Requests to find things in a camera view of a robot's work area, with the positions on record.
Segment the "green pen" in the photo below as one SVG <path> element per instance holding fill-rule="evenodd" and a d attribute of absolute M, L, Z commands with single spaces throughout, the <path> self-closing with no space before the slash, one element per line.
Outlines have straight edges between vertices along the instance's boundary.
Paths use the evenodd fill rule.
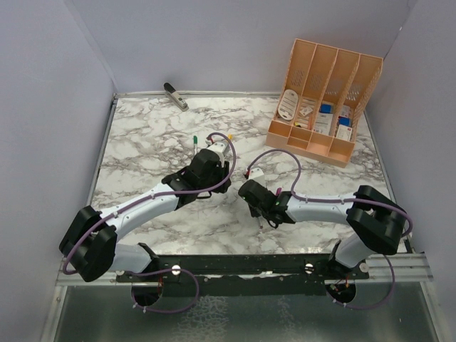
<path fill-rule="evenodd" d="M 195 156 L 198 152 L 198 138 L 196 135 L 193 135 L 192 147 L 193 147 L 193 155 Z"/>

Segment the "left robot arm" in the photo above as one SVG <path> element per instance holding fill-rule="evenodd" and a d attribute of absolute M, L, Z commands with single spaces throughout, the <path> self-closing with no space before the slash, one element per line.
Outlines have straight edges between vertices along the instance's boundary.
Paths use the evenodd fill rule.
<path fill-rule="evenodd" d="M 66 258 L 63 273 L 94 281 L 107 271 L 128 271 L 149 281 L 157 273 L 156 255 L 143 243 L 121 244 L 134 229 L 163 214 L 174 212 L 198 198 L 225 193 L 231 182 L 225 146 L 216 142 L 201 149 L 191 163 L 168 175 L 144 194 L 115 206 L 81 209 L 62 239 Z"/>

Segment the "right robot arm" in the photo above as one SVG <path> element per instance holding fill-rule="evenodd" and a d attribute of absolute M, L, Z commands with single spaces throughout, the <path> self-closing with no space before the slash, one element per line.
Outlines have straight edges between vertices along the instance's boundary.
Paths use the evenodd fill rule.
<path fill-rule="evenodd" d="M 406 211 L 381 192 L 361 185 L 354 193 L 330 197 L 307 197 L 292 191 L 274 194 L 255 180 L 246 181 L 238 195 L 248 204 L 253 217 L 263 217 L 269 225 L 299 222 L 346 224 L 352 235 L 336 243 L 329 260 L 329 274 L 344 278 L 372 254 L 392 256 L 409 230 Z"/>

